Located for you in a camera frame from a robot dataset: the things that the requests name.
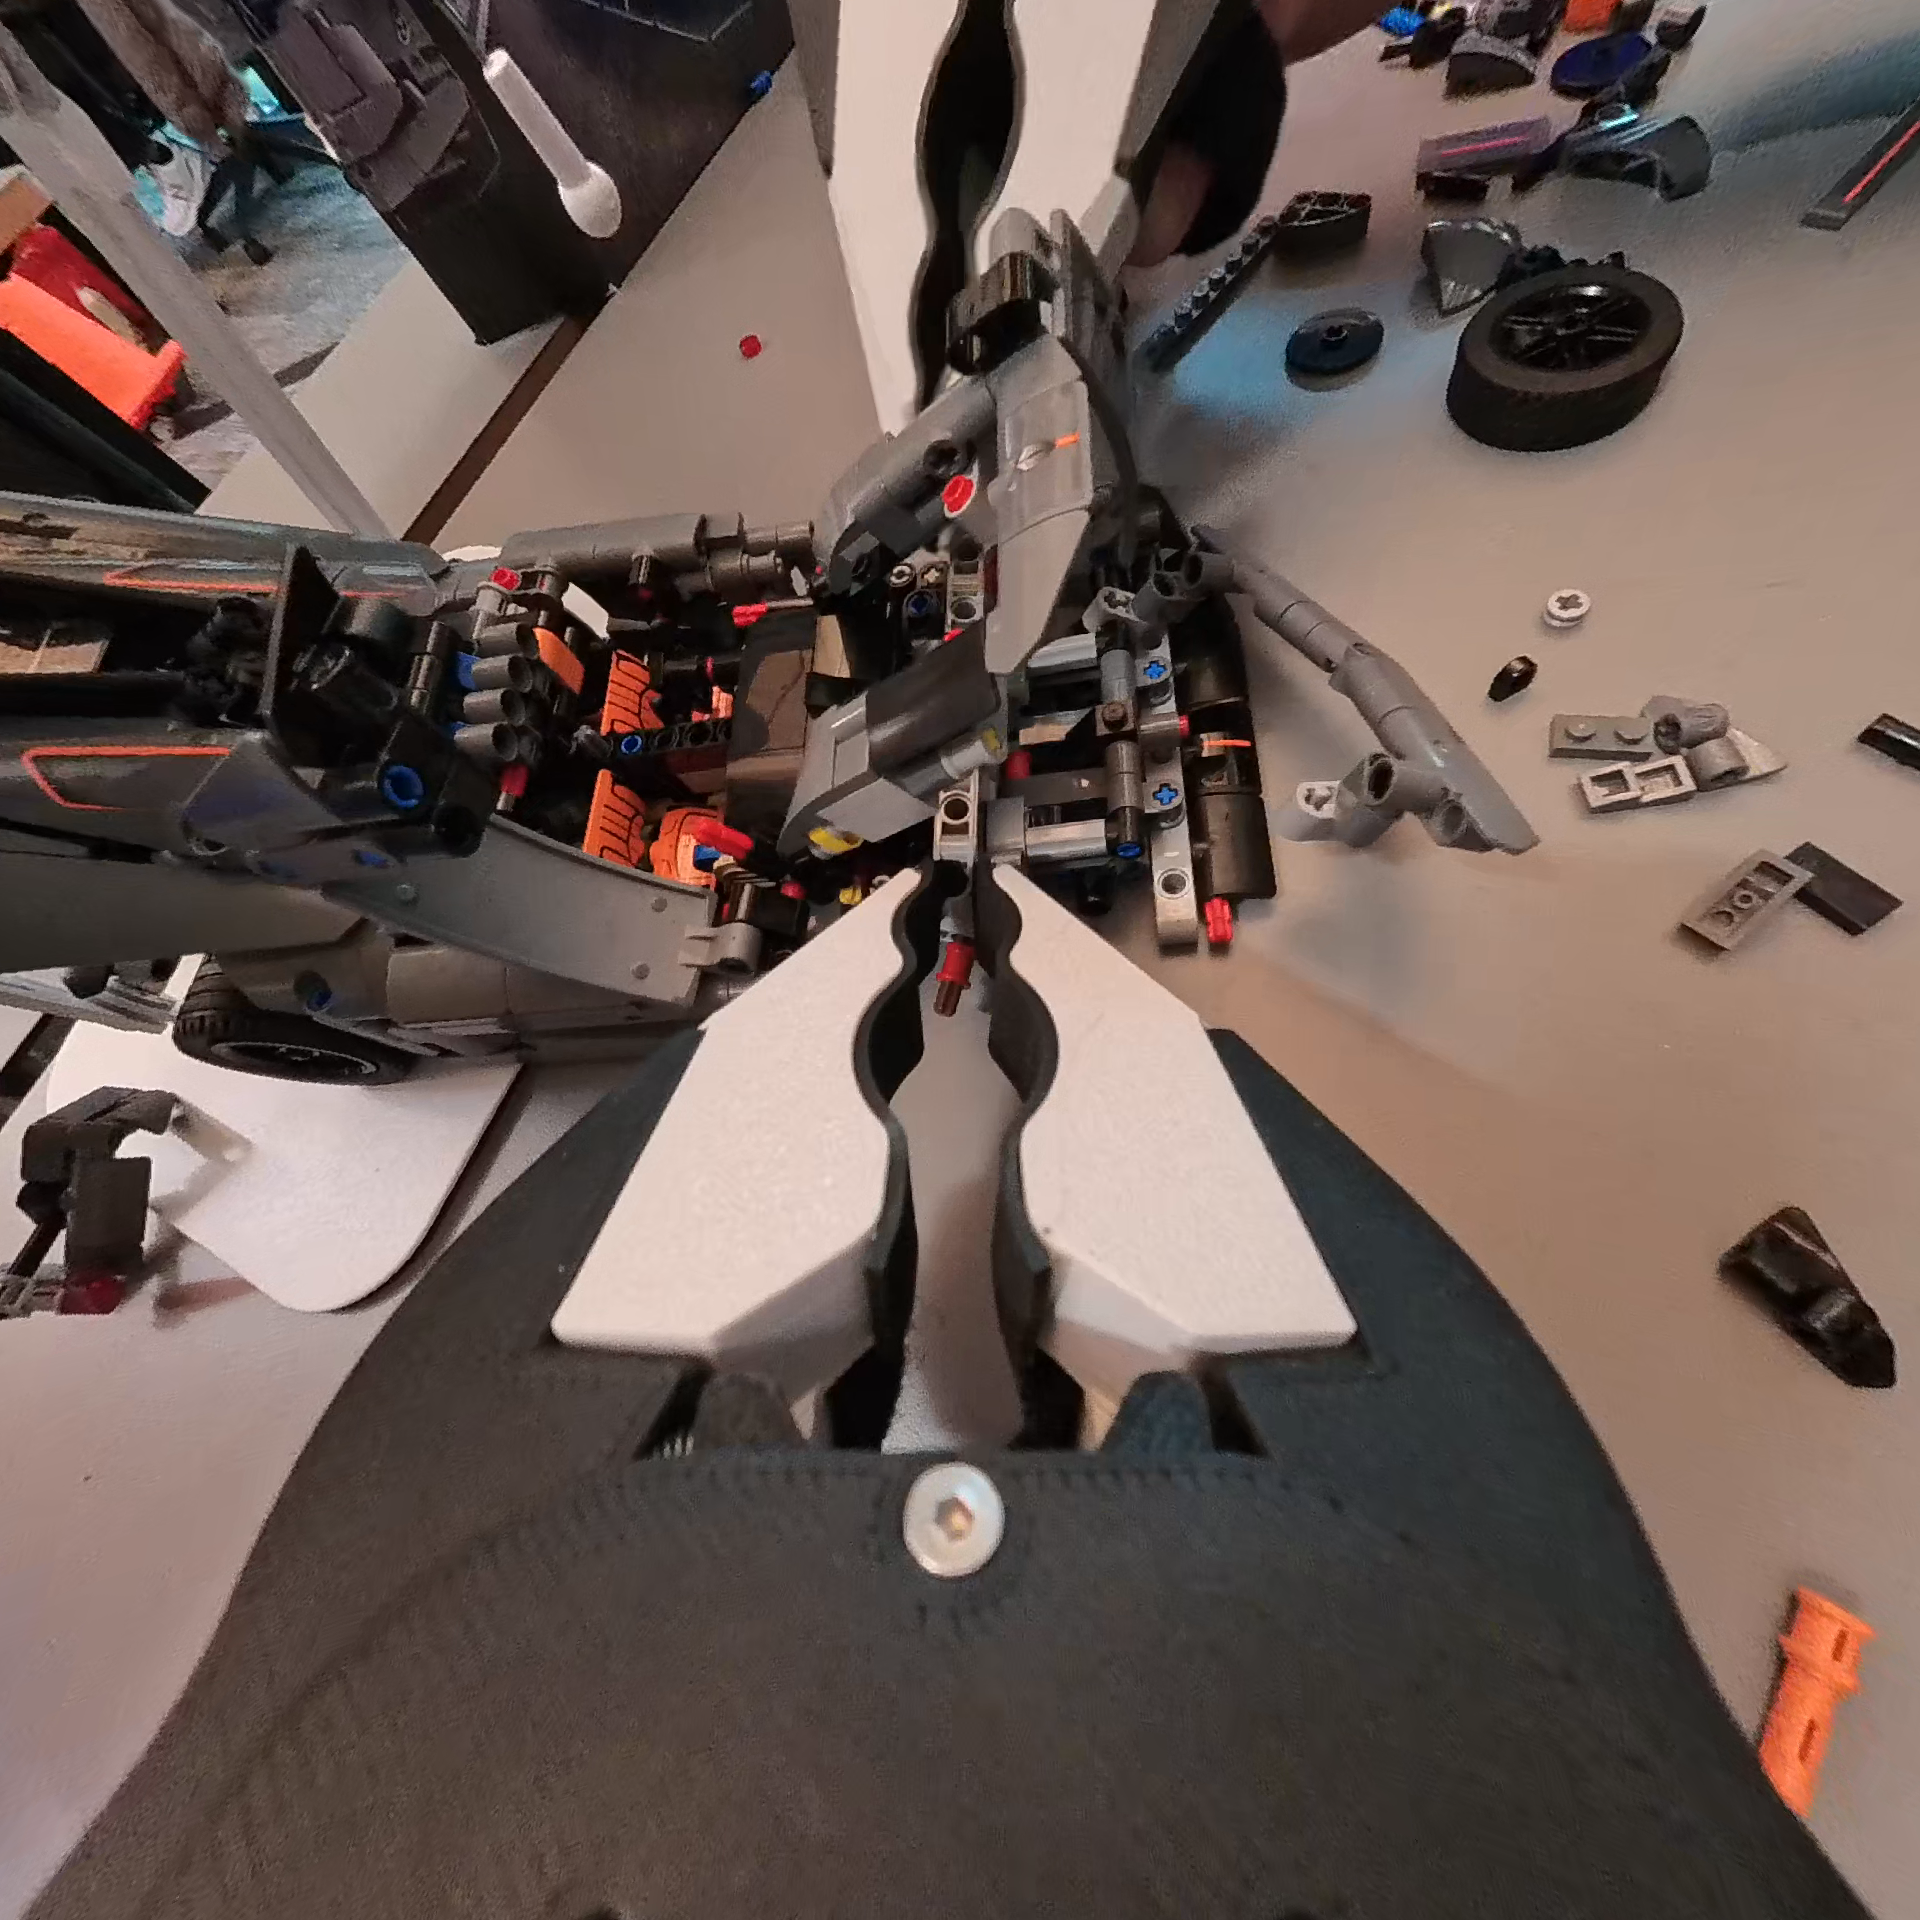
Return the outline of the grey lego car model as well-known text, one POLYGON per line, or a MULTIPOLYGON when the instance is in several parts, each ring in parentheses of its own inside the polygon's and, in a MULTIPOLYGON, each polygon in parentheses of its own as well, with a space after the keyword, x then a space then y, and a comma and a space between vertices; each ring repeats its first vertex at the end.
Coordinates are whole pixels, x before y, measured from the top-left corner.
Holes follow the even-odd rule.
POLYGON ((1005 212, 936 399, 808 521, 498 556, 5 493, 5 1005, 381 1087, 645 1049, 926 856, 1166 950, 1279 891, 1238 637, 1125 435, 1125 296, 1005 212))

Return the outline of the black lego wheel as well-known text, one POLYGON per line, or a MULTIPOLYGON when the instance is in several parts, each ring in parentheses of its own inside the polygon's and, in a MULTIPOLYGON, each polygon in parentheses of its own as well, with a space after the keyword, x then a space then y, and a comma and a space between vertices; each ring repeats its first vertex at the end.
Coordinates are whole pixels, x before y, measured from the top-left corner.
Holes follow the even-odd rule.
POLYGON ((1647 409, 1681 336, 1677 295, 1643 271, 1579 262, 1533 273, 1463 326, 1447 413, 1488 447, 1584 447, 1647 409))

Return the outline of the black lego tile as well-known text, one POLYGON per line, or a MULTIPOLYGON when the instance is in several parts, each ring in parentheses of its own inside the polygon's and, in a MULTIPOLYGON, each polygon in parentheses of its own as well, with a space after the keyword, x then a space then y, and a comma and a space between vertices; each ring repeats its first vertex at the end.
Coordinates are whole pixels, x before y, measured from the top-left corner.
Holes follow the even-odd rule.
POLYGON ((1791 847, 1787 861, 1806 876, 1791 901, 1848 937, 1879 927, 1903 904, 1890 888, 1814 843, 1791 847))

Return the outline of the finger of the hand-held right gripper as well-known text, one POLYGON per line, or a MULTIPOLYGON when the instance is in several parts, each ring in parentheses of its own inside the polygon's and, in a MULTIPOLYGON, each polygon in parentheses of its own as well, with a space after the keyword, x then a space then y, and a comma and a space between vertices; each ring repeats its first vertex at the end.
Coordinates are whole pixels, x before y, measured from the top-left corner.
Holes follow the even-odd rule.
POLYGON ((881 429, 922 405, 915 302, 934 239, 928 100, 957 1, 786 5, 881 429))
POLYGON ((1168 119, 1255 5, 1003 1, 1011 126, 991 183, 991 255, 1066 220, 1106 273, 1143 223, 1168 119))

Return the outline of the grey curved lego shell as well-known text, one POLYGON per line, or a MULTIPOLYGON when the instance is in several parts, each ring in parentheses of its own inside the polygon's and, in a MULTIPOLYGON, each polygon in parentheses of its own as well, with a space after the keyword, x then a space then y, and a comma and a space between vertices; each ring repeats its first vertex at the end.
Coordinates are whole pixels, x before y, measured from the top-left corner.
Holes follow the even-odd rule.
POLYGON ((1519 228, 1490 217, 1437 220, 1422 233, 1424 285, 1440 318, 1486 300, 1522 252, 1519 228))

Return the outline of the grey metal bar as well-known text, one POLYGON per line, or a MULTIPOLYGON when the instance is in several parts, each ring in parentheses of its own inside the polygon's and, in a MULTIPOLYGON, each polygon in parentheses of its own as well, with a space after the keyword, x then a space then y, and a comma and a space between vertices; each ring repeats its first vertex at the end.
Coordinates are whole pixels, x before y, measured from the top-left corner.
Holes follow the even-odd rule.
POLYGON ((360 487, 149 220, 106 137, 11 32, 2 32, 2 135, 327 524, 355 537, 387 537, 360 487))

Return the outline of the dark red-striped lego tile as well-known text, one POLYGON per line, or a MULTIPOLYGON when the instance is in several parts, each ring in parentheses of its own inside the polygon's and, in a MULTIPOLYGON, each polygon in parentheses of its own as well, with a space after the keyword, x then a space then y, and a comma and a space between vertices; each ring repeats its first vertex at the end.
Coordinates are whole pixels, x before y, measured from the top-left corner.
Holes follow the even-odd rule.
POLYGON ((1918 103, 1910 103, 1801 214, 1801 227, 1842 231, 1918 156, 1918 103))

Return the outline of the black lego slope piece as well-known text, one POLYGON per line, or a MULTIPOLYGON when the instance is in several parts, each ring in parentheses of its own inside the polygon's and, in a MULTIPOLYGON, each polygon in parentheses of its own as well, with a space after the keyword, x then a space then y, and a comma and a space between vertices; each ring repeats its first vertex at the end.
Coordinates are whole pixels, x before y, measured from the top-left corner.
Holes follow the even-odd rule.
POLYGON ((1718 1275, 1742 1287, 1843 1384, 1896 1384, 1893 1336, 1810 1211, 1778 1207, 1765 1216, 1718 1255, 1718 1275))

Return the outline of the grey lego panel strip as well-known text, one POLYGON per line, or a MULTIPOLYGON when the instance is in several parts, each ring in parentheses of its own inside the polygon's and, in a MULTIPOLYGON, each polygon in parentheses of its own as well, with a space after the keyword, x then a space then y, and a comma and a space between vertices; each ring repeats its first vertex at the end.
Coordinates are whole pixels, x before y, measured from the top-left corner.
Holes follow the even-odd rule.
POLYGON ((1519 856, 1541 841, 1525 812, 1405 668, 1215 531, 1193 533, 1201 588, 1240 593, 1255 616, 1319 668, 1371 729, 1376 750, 1337 781, 1302 781, 1279 816, 1296 843, 1368 847, 1417 821, 1440 847, 1519 856))

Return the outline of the grey lego connector assembly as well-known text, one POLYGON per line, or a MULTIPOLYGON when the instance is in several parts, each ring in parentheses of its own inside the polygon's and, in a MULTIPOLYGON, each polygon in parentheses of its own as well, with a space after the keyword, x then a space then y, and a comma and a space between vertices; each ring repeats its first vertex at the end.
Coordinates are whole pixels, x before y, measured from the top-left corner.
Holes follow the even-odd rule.
POLYGON ((1638 710, 1557 713, 1546 757, 1579 768, 1587 814, 1681 804, 1778 777, 1787 759, 1742 731, 1726 705, 1655 694, 1638 710))

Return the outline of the pile of loose lego parts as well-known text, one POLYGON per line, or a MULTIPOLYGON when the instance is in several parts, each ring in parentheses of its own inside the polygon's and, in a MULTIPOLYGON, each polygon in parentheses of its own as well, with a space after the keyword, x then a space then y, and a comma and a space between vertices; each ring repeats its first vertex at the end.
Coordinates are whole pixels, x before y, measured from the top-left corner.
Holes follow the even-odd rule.
POLYGON ((1638 185, 1688 198, 1711 175, 1711 143, 1688 115, 1655 112, 1704 5, 1473 1, 1399 5, 1381 16, 1381 63, 1432 68, 1451 100, 1546 84, 1575 116, 1530 115, 1427 137, 1411 167, 1432 203, 1483 203, 1495 185, 1529 191, 1549 177, 1638 185))

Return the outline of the black lego sub-assembly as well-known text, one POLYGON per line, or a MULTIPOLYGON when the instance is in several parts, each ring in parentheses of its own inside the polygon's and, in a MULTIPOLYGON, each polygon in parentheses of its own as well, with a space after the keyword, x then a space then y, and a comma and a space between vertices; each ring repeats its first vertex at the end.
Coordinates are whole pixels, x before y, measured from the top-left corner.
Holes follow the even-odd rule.
POLYGON ((159 1317, 247 1301, 255 1288, 207 1268, 207 1249, 153 1213, 153 1159, 134 1135, 173 1141, 199 1159, 189 1193, 245 1165, 251 1141, 213 1112, 154 1087, 95 1087, 62 1105, 24 1095, 5 1111, 17 1152, 15 1211, 24 1239, 5 1265, 5 1323, 35 1315, 106 1315, 153 1295, 159 1317))

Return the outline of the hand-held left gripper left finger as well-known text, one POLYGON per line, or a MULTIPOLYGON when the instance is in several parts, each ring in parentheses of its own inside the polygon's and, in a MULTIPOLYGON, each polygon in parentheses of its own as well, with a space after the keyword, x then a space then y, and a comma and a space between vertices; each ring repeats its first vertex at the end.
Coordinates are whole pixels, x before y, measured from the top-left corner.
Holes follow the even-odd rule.
POLYGON ((877 1445, 905 1374, 915 1223, 894 1099, 915 1068, 899 871, 698 1029, 550 1318, 576 1350, 691 1359, 877 1445))

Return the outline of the white rounded mat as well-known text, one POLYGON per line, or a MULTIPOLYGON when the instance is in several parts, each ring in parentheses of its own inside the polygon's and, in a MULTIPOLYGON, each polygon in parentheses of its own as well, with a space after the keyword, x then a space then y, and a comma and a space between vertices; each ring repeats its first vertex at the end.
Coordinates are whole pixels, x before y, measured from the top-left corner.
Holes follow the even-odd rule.
POLYGON ((189 1061, 165 1036, 78 1023, 47 1102, 98 1087, 178 1095, 171 1129, 134 1139, 150 1156, 157 1230, 277 1304, 335 1312, 416 1253, 518 1071, 430 1065, 390 1087, 307 1086, 189 1061))

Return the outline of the orange box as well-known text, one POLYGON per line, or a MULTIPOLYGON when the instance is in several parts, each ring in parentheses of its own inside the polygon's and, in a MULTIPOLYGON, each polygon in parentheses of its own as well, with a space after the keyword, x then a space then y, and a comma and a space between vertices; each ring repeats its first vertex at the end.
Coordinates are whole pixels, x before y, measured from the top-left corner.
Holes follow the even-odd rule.
POLYGON ((2 278, 2 328, 133 429, 150 424, 185 368, 178 343, 149 352, 30 278, 2 278))

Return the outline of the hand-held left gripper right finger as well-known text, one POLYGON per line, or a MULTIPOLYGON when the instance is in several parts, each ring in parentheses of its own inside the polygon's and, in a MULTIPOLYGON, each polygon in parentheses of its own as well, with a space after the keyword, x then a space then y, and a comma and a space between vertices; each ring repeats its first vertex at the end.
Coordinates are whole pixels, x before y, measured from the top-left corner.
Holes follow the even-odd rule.
POLYGON ((1016 1095, 991 1283, 1025 1443, 1145 1376, 1355 1336, 1201 1020, 1016 869, 979 881, 990 1055, 1016 1095))

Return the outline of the grey studded lego plate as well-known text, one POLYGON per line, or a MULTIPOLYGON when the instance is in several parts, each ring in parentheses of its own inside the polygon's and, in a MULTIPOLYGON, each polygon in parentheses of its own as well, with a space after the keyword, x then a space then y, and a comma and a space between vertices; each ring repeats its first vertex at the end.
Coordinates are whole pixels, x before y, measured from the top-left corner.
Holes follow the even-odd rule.
POLYGON ((1811 871, 1789 855, 1758 849, 1720 876, 1680 917, 1675 929, 1714 953, 1733 953, 1778 918, 1811 881, 1811 871))

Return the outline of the orange lego pin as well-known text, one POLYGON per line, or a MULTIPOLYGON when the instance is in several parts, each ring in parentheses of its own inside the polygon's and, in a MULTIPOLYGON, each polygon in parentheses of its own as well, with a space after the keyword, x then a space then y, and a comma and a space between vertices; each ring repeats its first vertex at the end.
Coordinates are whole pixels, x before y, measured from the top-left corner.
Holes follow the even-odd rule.
POLYGON ((1840 1705, 1859 1689, 1862 1655, 1875 1629, 1834 1598, 1791 1590, 1778 1637, 1778 1670, 1759 1720, 1758 1756, 1789 1813, 1807 1819, 1840 1705))

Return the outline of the person's right hand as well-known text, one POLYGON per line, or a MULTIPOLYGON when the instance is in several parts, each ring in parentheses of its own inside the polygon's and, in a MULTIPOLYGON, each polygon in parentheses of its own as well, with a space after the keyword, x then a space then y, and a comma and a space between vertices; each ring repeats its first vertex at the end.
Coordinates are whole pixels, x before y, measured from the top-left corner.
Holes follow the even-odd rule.
POLYGON ((1242 5, 1168 119, 1126 264, 1155 270, 1219 247, 1250 220, 1286 109, 1286 78, 1371 28, 1377 1, 1242 5))

